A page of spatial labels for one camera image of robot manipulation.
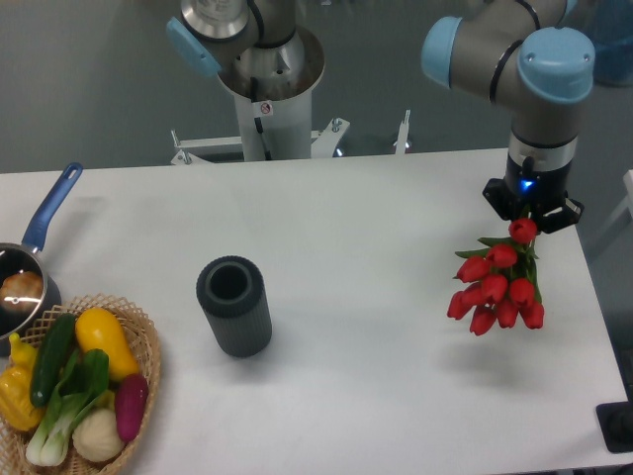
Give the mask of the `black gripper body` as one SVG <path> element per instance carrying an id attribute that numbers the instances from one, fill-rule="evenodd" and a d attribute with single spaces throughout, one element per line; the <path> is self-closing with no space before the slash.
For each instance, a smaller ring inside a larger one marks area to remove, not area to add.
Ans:
<path id="1" fill-rule="evenodd" d="M 542 144 L 510 134 L 504 183 L 519 211 L 545 216 L 563 207 L 577 145 L 577 138 Z"/>

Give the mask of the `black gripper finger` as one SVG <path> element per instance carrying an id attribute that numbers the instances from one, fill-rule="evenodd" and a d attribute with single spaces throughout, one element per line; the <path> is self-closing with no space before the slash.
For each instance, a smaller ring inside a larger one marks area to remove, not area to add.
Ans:
<path id="1" fill-rule="evenodd" d="M 584 212 L 584 205 L 574 199 L 566 198 L 561 207 L 549 211 L 540 218 L 537 225 L 540 233 L 552 234 L 576 225 Z"/>
<path id="2" fill-rule="evenodd" d="M 502 220 L 516 219 L 516 197 L 503 179 L 491 178 L 483 190 L 483 196 Z"/>

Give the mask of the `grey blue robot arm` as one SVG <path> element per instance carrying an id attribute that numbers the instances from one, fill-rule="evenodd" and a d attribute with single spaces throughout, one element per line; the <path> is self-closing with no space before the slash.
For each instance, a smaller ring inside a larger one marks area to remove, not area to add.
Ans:
<path id="1" fill-rule="evenodd" d="M 569 196 L 567 180 L 595 51 L 583 33 L 561 25 L 574 6 L 492 1 L 471 19 L 439 19 L 420 54 L 434 82 L 510 112 L 505 174 L 490 179 L 483 195 L 501 219 L 528 214 L 545 234 L 575 225 L 584 211 Z"/>

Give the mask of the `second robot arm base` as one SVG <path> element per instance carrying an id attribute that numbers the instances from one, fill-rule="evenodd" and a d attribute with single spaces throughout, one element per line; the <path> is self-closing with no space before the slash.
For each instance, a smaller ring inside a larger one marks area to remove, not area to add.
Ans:
<path id="1" fill-rule="evenodd" d="M 166 35 L 184 62 L 211 77 L 253 48 L 287 44 L 296 31 L 294 1 L 182 1 Z"/>

